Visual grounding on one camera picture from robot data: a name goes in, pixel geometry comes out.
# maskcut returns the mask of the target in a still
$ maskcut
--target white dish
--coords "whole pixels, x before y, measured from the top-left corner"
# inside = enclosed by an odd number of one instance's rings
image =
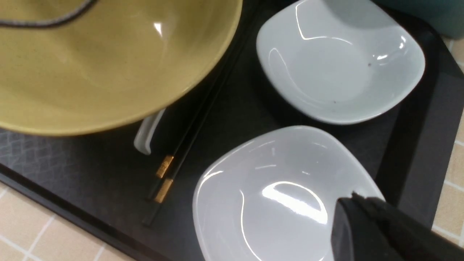
[[[206,261],[333,261],[330,234],[339,197],[383,199],[333,136],[295,126],[225,154],[201,177],[193,220]]]
[[[369,0],[298,1],[262,26],[257,51],[282,97],[330,124],[386,112],[425,68],[417,42]]]

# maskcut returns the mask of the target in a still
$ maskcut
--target table surface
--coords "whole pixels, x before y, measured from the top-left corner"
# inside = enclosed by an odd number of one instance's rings
[[[464,71],[464,40],[444,38]],[[464,247],[464,118],[433,231]],[[0,261],[130,261],[131,258],[0,183]]]

